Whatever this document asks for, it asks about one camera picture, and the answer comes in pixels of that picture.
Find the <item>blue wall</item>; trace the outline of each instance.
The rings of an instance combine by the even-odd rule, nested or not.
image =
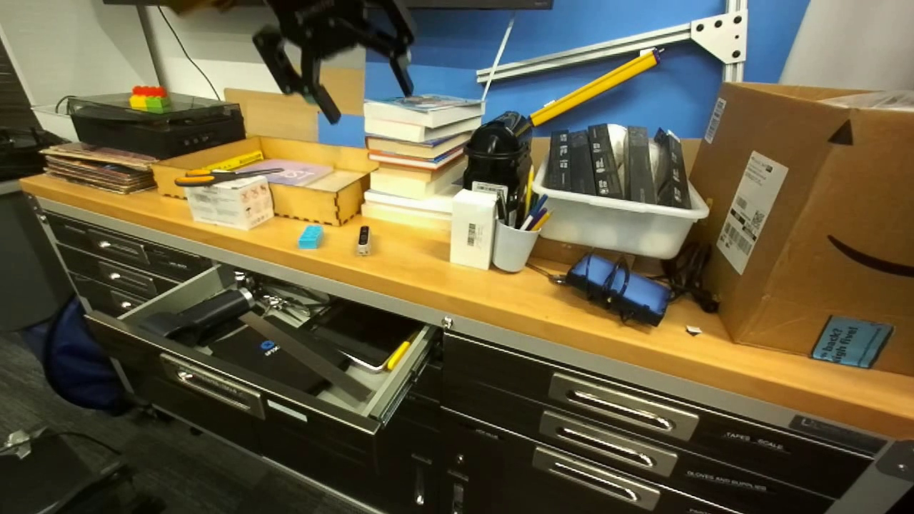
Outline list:
[[[556,0],[556,7],[547,11],[416,11],[417,41],[413,49],[413,77],[417,94],[481,97],[483,86],[476,81],[476,71],[493,64],[513,14],[516,34],[504,61],[723,14],[723,1],[725,0]],[[780,67],[791,51],[807,6],[810,0],[750,1],[747,81],[780,80]],[[623,60],[625,57],[496,81],[488,94],[488,117],[510,107],[528,113],[547,100],[578,87]],[[368,54],[366,74],[366,97],[401,94],[384,57]],[[680,137],[701,137],[721,81],[723,67],[704,49],[693,41],[673,44],[663,54],[661,67],[604,94],[540,131],[550,133],[591,123],[641,123],[650,129],[667,126]],[[341,129],[323,126],[320,133],[336,143],[360,143],[360,131],[353,123]]]

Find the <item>black case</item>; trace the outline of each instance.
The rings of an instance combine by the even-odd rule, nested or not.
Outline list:
[[[178,156],[246,137],[238,103],[173,94],[163,113],[131,111],[127,94],[70,97],[80,143]]]

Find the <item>open drawer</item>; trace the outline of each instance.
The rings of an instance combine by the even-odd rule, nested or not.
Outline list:
[[[181,343],[181,336],[163,336],[159,328],[163,317],[190,311],[210,297],[231,291],[231,286],[234,276],[228,267],[213,267],[143,303],[140,308],[127,311],[119,318],[96,311],[89,318],[106,324],[109,331],[120,331],[136,343],[159,347],[159,364],[167,378],[181,381],[193,394],[203,394],[260,420],[323,416],[364,434],[378,434],[394,416],[413,381],[426,368],[428,344],[438,336],[434,324],[374,311],[378,318],[373,318],[386,321],[390,328],[373,324],[373,334],[397,336],[390,340],[390,347],[384,347],[393,353],[397,350],[397,363],[373,368],[357,364],[357,358],[341,347],[320,347],[320,343],[307,340],[316,334],[316,321],[307,328],[291,328],[284,324],[281,317],[270,313],[260,318],[284,324],[286,336],[266,336],[266,331],[258,324],[253,328],[248,321],[241,321],[246,313],[241,318],[234,317],[234,321],[224,321],[217,336],[210,336],[203,344],[190,344],[186,340]],[[310,350],[317,347],[320,363],[337,364],[336,374],[341,374],[347,381],[357,381],[364,394],[356,396],[337,378],[327,378],[327,368],[303,358],[303,347],[297,344],[307,344]]]

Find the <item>white box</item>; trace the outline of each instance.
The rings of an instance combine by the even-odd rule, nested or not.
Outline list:
[[[488,267],[496,244],[496,190],[458,190],[451,214],[451,261]]]
[[[655,258],[678,256],[693,224],[710,216],[710,203],[693,186],[693,207],[557,190],[543,186],[543,171],[537,173],[536,190],[550,193],[547,240]]]
[[[193,203],[196,223],[216,223],[248,230],[274,216],[274,199],[266,177],[228,179],[184,190]]]

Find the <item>wooden countertop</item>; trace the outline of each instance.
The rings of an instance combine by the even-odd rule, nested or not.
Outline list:
[[[373,220],[374,253],[357,256],[357,224],[327,228],[320,250],[297,250],[303,223],[273,220],[254,230],[198,224],[190,206],[154,190],[119,193],[59,177],[30,177],[23,190],[89,207],[147,228],[193,236],[228,250],[303,267],[341,283],[408,297],[460,317],[563,343],[608,358],[655,368],[754,398],[798,408],[885,436],[914,436],[914,377],[857,370],[810,356],[778,353],[725,340],[717,317],[675,303],[657,328],[631,328],[540,271],[500,273],[448,264],[448,241],[434,234]]]

